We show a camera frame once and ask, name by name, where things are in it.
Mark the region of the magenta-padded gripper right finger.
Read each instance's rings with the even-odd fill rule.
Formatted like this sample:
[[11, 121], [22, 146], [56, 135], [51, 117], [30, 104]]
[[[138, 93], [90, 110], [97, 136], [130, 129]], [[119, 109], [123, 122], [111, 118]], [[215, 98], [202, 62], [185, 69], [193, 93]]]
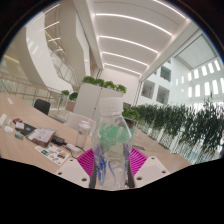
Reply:
[[129, 188], [143, 187], [169, 174], [170, 172], [156, 156], [147, 156], [140, 150], [132, 149], [128, 168]]

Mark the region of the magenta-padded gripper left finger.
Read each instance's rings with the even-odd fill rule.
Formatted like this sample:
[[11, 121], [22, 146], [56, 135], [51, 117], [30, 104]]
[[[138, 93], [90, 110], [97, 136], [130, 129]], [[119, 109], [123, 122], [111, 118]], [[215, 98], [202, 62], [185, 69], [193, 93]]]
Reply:
[[94, 189], [96, 169], [93, 150], [89, 149], [78, 158], [69, 158], [56, 175], [84, 188]]

